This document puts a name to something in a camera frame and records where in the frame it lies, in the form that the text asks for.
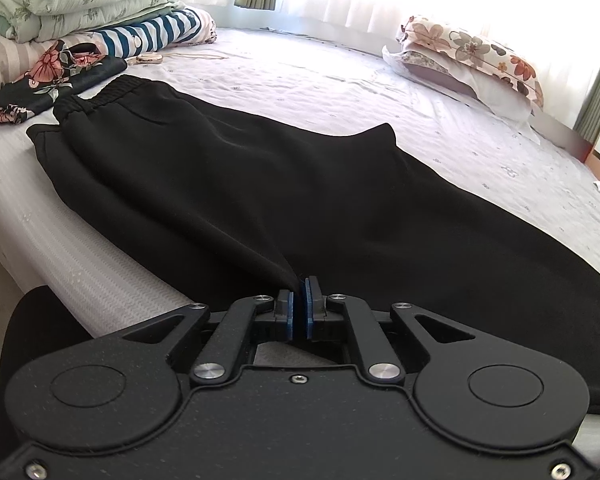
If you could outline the white lower pillow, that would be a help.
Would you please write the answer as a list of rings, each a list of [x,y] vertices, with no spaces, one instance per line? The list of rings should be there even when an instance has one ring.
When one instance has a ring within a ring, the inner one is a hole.
[[[533,114],[530,101],[508,84],[460,64],[445,54],[415,44],[400,52],[390,52],[385,46],[381,55],[401,77],[470,106],[481,105],[506,122],[526,124]]]

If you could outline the dark floral garment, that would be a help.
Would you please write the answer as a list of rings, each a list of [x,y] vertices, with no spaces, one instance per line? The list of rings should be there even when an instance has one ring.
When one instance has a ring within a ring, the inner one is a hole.
[[[91,89],[127,67],[124,58],[106,55],[91,42],[67,47],[57,40],[30,70],[0,89],[0,125],[26,122],[58,99]]]

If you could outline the floral pillow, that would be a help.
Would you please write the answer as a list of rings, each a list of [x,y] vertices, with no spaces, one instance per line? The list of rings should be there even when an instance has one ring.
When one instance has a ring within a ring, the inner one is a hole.
[[[417,44],[444,54],[508,84],[537,107],[544,107],[544,92],[534,67],[509,47],[416,16],[400,26],[396,41],[403,47]]]

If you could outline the black pants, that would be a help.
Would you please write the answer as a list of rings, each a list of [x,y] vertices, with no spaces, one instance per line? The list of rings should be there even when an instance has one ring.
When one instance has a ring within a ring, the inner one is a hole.
[[[567,362],[600,414],[600,274],[389,125],[324,136],[130,75],[54,115],[28,137],[59,198],[187,298],[220,308],[316,276],[406,300]]]

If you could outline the blue white striped garment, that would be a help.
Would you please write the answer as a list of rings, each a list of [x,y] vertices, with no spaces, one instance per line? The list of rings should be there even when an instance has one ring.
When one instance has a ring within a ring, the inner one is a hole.
[[[184,8],[135,24],[95,30],[91,38],[106,55],[135,58],[170,47],[212,44],[216,25],[207,11]]]

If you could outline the white patterned bed sheet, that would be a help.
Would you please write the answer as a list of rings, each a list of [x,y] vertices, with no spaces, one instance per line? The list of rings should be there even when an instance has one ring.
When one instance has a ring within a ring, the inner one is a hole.
[[[225,29],[131,74],[205,101],[325,134],[386,122],[409,152],[465,190],[547,232],[600,272],[600,192],[587,166],[534,132],[404,79],[380,58],[317,40]],[[0,126],[0,354],[19,299],[47,285],[91,333],[185,298],[57,197],[25,125]]]

